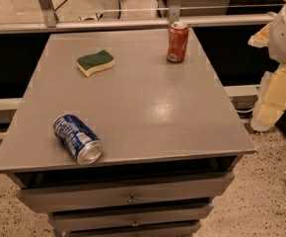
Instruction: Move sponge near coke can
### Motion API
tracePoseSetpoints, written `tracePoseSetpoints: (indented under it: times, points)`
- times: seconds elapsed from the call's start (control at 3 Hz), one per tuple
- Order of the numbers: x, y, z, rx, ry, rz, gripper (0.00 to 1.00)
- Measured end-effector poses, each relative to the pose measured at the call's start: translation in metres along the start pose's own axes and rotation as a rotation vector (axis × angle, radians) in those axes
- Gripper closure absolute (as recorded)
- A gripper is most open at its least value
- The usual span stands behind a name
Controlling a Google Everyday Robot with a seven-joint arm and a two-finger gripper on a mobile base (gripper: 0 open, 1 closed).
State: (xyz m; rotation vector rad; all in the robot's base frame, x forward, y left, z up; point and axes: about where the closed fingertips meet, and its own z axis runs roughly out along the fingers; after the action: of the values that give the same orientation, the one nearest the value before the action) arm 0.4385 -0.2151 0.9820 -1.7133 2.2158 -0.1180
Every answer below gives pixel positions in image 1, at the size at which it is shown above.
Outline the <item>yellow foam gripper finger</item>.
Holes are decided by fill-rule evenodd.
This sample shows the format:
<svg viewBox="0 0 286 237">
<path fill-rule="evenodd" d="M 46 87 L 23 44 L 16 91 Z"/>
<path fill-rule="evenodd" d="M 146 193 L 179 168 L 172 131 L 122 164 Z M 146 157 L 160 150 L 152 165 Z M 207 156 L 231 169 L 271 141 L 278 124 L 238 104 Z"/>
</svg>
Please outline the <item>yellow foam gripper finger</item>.
<svg viewBox="0 0 286 237">
<path fill-rule="evenodd" d="M 272 23 L 265 25 L 261 30 L 250 37 L 248 44 L 258 48 L 267 47 L 269 43 L 269 32 L 271 26 Z"/>
<path fill-rule="evenodd" d="M 250 126 L 258 132 L 268 131 L 285 111 L 286 65 L 280 65 L 275 72 L 265 71 L 261 78 Z"/>
</svg>

